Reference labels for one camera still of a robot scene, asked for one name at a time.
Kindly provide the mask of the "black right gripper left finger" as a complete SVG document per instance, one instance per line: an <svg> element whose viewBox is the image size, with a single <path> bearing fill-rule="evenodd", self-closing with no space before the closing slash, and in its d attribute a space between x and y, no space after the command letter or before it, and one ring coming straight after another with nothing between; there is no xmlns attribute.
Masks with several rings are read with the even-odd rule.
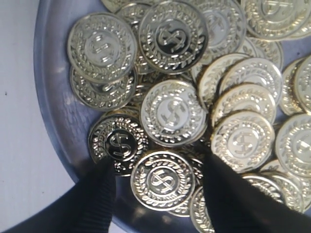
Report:
<svg viewBox="0 0 311 233"><path fill-rule="evenodd" d="M111 159L92 171L50 206L48 233L107 233L112 221L116 179Z"/></svg>

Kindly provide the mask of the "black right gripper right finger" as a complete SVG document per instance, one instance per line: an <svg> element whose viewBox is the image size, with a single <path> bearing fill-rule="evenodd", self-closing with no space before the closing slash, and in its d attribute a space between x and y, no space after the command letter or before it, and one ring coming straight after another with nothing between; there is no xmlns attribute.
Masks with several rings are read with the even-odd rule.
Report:
<svg viewBox="0 0 311 233"><path fill-rule="evenodd" d="M309 216L289 209L265 195L196 143L204 156L203 191L207 212L217 233L309 233Z"/></svg>

